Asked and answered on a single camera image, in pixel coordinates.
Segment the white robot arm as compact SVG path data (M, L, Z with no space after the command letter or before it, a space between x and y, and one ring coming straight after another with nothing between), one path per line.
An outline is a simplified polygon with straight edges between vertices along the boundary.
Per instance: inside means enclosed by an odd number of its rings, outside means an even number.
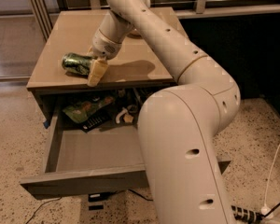
M236 224L212 145L236 116L234 79L186 36L160 19L149 0L106 0L92 39L88 84L94 87L125 36L136 30L174 78L151 95L138 118L147 180L160 224Z

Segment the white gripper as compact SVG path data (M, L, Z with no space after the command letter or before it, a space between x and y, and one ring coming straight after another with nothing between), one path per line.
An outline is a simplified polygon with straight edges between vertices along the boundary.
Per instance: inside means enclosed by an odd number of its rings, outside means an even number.
M91 46L87 51L87 55L90 57L105 57L105 59L98 58L91 63L87 81L89 87L95 87L98 85L108 68L107 60L114 59L118 55L120 49L120 43L108 39L100 30L96 31L92 38Z

